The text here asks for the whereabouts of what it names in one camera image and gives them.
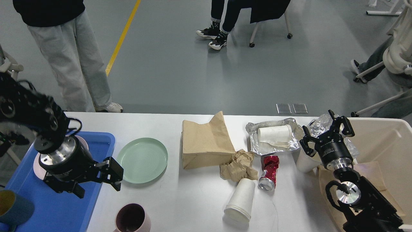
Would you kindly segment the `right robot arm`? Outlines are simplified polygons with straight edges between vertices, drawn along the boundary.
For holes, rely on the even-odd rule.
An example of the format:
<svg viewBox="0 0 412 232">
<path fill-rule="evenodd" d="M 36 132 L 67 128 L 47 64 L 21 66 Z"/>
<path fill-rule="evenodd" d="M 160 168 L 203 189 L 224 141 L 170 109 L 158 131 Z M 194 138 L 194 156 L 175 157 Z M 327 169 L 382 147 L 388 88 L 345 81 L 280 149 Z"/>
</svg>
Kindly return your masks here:
<svg viewBox="0 0 412 232">
<path fill-rule="evenodd" d="M 300 140 L 305 154 L 318 154 L 325 169 L 333 171 L 335 180 L 325 186 L 326 197 L 336 210 L 344 214 L 346 232 L 401 232 L 403 220 L 397 210 L 378 189 L 353 168 L 353 157 L 344 144 L 344 137 L 353 137 L 354 130 L 345 116 L 335 117 L 328 110 L 331 126 L 313 137 L 303 126 Z"/>
</svg>

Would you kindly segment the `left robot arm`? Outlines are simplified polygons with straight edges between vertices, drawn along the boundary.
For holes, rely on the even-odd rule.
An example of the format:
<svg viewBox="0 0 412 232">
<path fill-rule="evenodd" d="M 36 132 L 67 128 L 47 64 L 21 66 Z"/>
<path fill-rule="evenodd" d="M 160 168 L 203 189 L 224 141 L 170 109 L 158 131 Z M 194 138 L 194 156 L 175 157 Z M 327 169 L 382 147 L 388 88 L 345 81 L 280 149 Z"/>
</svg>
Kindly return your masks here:
<svg viewBox="0 0 412 232">
<path fill-rule="evenodd" d="M 97 162 L 69 128 L 72 120 L 52 97 L 30 85 L 23 87 L 8 73 L 1 73 L 1 122 L 24 125 L 37 132 L 34 148 L 40 153 L 39 165 L 46 170 L 43 182 L 53 191 L 84 197 L 80 183 L 108 183 L 120 191 L 124 169 L 112 157 Z"/>
</svg>

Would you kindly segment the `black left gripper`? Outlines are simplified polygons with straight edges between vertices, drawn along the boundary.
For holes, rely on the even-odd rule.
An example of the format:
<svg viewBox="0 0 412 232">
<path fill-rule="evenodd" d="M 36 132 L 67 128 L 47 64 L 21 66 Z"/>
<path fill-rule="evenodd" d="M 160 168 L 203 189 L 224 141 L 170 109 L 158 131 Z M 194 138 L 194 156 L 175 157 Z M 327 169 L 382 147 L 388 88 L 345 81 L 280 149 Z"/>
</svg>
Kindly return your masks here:
<svg viewBox="0 0 412 232">
<path fill-rule="evenodd" d="M 76 179 L 83 181 L 91 166 L 97 172 L 94 182 L 107 183 L 116 191 L 121 190 L 124 174 L 122 166 L 113 157 L 106 157 L 97 163 L 76 137 L 65 137 L 61 144 L 40 137 L 39 153 L 39 165 L 47 172 L 43 182 L 56 193 L 66 191 L 80 199 L 84 198 L 85 190 Z"/>
</svg>

